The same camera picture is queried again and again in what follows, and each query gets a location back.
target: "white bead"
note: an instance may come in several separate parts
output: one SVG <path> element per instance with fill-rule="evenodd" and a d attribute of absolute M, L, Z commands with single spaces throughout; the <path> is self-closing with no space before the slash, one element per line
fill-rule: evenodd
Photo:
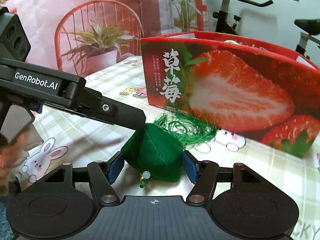
<path fill-rule="evenodd" d="M 151 176 L 151 174 L 150 174 L 149 171 L 144 171 L 144 172 L 142 173 L 142 177 L 144 177 L 145 179 L 149 179 L 150 176 Z"/>

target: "table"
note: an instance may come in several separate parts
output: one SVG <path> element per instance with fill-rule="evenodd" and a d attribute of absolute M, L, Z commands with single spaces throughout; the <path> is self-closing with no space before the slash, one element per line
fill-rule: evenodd
<path fill-rule="evenodd" d="M 141 57 L 129 57 L 86 77 L 86 80 L 87 87 L 99 90 L 104 96 L 143 109 L 146 122 L 153 122 L 166 112 L 148 105 Z M 64 155 L 52 160 L 46 172 L 65 162 L 72 163 L 74 167 L 84 167 L 96 160 L 107 161 L 134 132 L 48 107 L 43 108 L 42 114 L 36 114 L 34 125 L 45 142 L 55 139 L 51 152 L 58 147 L 66 147 Z M 217 142 L 188 150 L 198 160 L 214 161 L 223 167 L 245 163 L 296 201 L 300 217 L 292 237 L 295 240 L 319 240 L 320 169 L 316 153 L 320 152 L 320 137 L 303 160 L 250 139 L 246 139 L 246 145 L 238 152 L 230 152 Z M 30 156 L 39 152 L 41 147 L 30 151 Z M 29 176 L 22 173 L 22 189 L 30 185 L 28 180 Z M 182 195 L 185 199 L 193 187 L 185 174 L 176 183 L 150 179 L 143 189 L 139 188 L 139 183 L 138 172 L 126 163 L 113 188 L 120 199 L 124 195 Z M 87 184 L 76 186 L 90 195 Z M 218 184 L 215 196 L 229 187 L 229 184 Z"/>

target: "exercise bike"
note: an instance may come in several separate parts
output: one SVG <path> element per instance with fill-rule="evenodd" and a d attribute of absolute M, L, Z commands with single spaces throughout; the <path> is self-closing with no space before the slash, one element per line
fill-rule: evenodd
<path fill-rule="evenodd" d="M 257 3 L 251 0 L 237 0 L 237 1 L 248 3 L 257 7 L 266 7 L 273 4 L 272 0 L 266 1 L 265 3 Z M 220 11 L 213 13 L 213 17 L 218 19 L 216 32 L 239 35 L 236 31 L 236 27 L 238 23 L 241 21 L 241 17 L 238 15 L 234 15 L 233 19 L 235 20 L 235 23 L 232 26 L 227 22 L 229 4 L 230 4 L 230 0 L 222 0 Z"/>
<path fill-rule="evenodd" d="M 306 47 L 309 40 L 318 44 L 318 48 L 320 49 L 320 40 L 313 37 L 315 35 L 320 34 L 320 19 L 313 19 L 313 20 L 297 19 L 294 21 L 294 24 L 306 32 L 306 33 L 304 32 L 300 33 L 300 41 L 299 41 L 299 44 L 297 45 L 296 52 L 299 52 L 301 55 L 304 55 L 306 52 Z"/>

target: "red chair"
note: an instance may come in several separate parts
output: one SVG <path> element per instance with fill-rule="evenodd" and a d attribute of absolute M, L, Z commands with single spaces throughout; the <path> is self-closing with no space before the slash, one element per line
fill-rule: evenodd
<path fill-rule="evenodd" d="M 58 70 L 75 72 L 79 76 L 87 76 L 100 70 L 95 69 L 94 66 L 87 68 L 87 58 L 82 59 L 76 65 L 78 57 L 72 55 L 62 57 L 64 53 L 81 45 L 76 40 L 77 37 L 74 33 L 92 31 L 89 20 L 95 21 L 99 25 L 103 23 L 117 25 L 119 28 L 128 31 L 129 35 L 137 37 L 138 39 L 135 41 L 128 41 L 128 46 L 123 46 L 120 52 L 121 55 L 124 53 L 141 55 L 140 38 L 142 38 L 143 31 L 138 15 L 129 6 L 119 1 L 94 0 L 72 9 L 59 22 L 54 35 Z"/>

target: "red box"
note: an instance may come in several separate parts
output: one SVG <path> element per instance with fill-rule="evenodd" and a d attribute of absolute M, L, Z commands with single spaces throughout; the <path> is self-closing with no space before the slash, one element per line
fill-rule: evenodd
<path fill-rule="evenodd" d="M 320 131 L 320 71 L 298 52 L 212 32 L 141 39 L 141 51 L 150 105 L 298 157 Z"/>

